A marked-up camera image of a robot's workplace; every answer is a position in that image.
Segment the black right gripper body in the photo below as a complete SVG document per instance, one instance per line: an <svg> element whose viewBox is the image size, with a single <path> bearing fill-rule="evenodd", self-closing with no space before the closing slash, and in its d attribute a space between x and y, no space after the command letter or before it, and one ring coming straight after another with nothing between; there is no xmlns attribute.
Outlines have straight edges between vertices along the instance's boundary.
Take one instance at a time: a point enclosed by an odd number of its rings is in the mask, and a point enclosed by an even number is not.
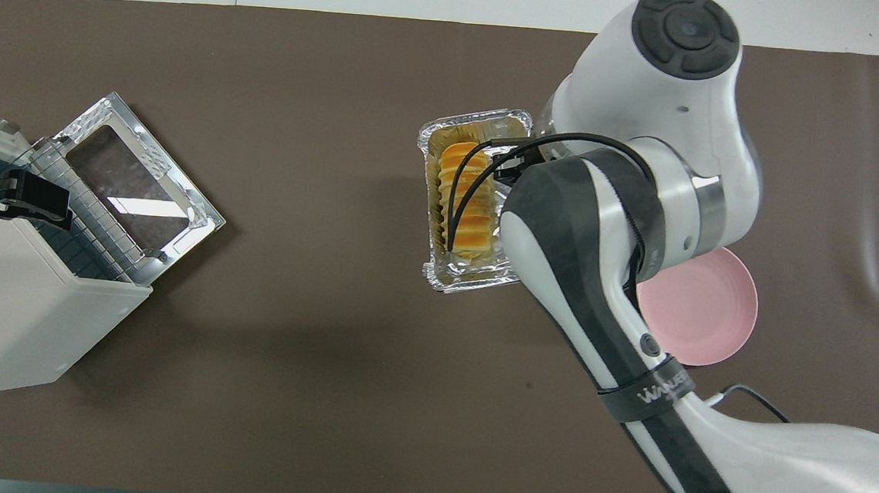
<svg viewBox="0 0 879 493"><path fill-rule="evenodd" d="M509 154L500 155L494 159L494 165L497 167L495 167L493 172L493 179L497 184L504 185L504 187L507 188L512 188L516 182L521 179L523 172L526 172L527 168L545 162L547 162L547 159L543 156L520 154L514 154L514 156L509 156Z"/></svg>

